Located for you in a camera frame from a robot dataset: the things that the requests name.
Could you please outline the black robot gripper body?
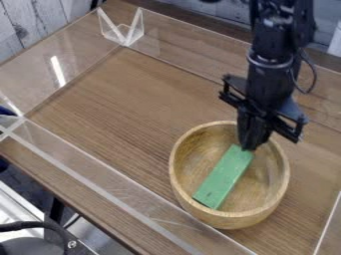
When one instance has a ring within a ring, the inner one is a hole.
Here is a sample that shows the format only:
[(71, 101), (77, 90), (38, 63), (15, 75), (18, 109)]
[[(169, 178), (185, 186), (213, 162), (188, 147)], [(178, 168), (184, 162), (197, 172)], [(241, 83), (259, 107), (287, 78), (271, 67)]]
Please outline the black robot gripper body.
[(273, 132), (299, 143), (308, 124), (308, 115), (293, 100), (301, 60), (293, 55), (284, 59), (265, 59), (249, 53), (248, 64), (247, 78), (224, 76), (220, 98), (237, 110), (247, 108), (255, 117), (268, 120)]

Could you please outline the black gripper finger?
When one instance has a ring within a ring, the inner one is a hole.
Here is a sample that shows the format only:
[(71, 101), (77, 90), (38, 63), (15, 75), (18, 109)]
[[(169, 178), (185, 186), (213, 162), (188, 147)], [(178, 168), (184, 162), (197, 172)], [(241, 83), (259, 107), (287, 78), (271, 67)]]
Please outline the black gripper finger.
[(252, 121), (252, 150), (257, 150), (257, 148), (268, 142), (271, 135), (273, 133), (272, 123), (256, 117)]
[(244, 150), (256, 150), (257, 135), (255, 134), (255, 115), (247, 108), (237, 110), (237, 134), (240, 145)]

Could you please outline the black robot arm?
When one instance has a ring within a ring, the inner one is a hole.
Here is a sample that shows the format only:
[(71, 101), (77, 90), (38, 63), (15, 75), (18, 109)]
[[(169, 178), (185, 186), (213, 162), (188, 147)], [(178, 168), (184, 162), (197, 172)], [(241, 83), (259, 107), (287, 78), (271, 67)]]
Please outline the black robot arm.
[(253, 41), (248, 76), (226, 75), (220, 98), (237, 109), (241, 147), (256, 150), (275, 133), (300, 141), (308, 116), (293, 93), (313, 89), (299, 84), (305, 53), (316, 32), (313, 0), (249, 0)]

